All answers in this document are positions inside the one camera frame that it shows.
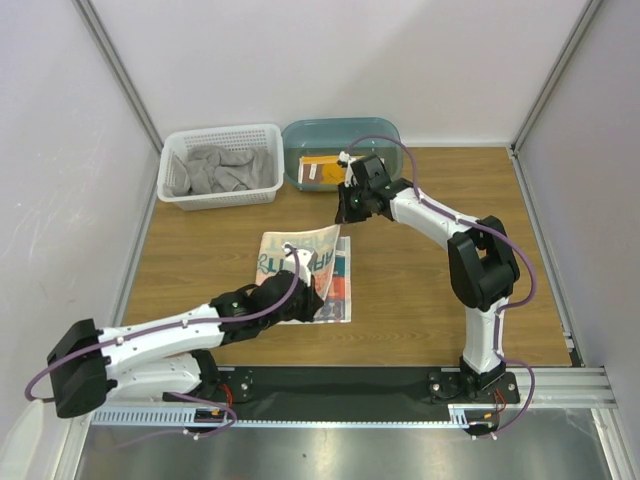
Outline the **yellow brown bear towel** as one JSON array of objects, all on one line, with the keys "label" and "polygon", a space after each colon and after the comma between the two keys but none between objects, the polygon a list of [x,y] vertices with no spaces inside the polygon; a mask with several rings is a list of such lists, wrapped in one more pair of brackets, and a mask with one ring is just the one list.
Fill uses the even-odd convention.
[{"label": "yellow brown bear towel", "polygon": [[338,155],[301,156],[298,182],[310,185],[338,185],[345,180],[346,168]]}]

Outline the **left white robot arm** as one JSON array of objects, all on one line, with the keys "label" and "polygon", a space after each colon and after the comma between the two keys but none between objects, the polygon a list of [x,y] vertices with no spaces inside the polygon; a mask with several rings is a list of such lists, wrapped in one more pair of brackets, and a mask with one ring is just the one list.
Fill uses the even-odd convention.
[{"label": "left white robot arm", "polygon": [[77,321],[47,357],[51,401],[57,416],[69,419],[126,394],[211,399],[220,388],[212,349],[279,323],[311,323],[323,305],[313,275],[281,270],[164,319],[104,329],[92,319]]}]

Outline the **orange white lettered towel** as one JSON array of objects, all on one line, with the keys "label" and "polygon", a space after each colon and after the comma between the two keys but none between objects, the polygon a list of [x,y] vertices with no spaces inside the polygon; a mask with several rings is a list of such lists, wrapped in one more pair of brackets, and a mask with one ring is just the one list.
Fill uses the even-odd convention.
[{"label": "orange white lettered towel", "polygon": [[256,283],[282,269],[284,251],[282,245],[315,253],[310,269],[315,279],[315,288],[324,305],[315,315],[317,324],[350,323],[351,301],[351,238],[341,235],[339,225],[299,232],[265,232],[261,237],[257,265]]}]

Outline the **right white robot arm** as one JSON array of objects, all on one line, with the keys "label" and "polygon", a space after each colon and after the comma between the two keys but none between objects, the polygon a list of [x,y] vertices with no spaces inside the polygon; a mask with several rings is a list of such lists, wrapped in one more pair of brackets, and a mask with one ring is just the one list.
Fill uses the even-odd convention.
[{"label": "right white robot arm", "polygon": [[506,371],[502,323],[520,277],[501,221],[463,215],[433,200],[411,181],[393,180],[376,155],[355,157],[341,152],[337,165],[345,171],[338,185],[337,223],[384,216],[422,233],[446,251],[451,288],[466,315],[461,392],[474,402],[486,400]]}]

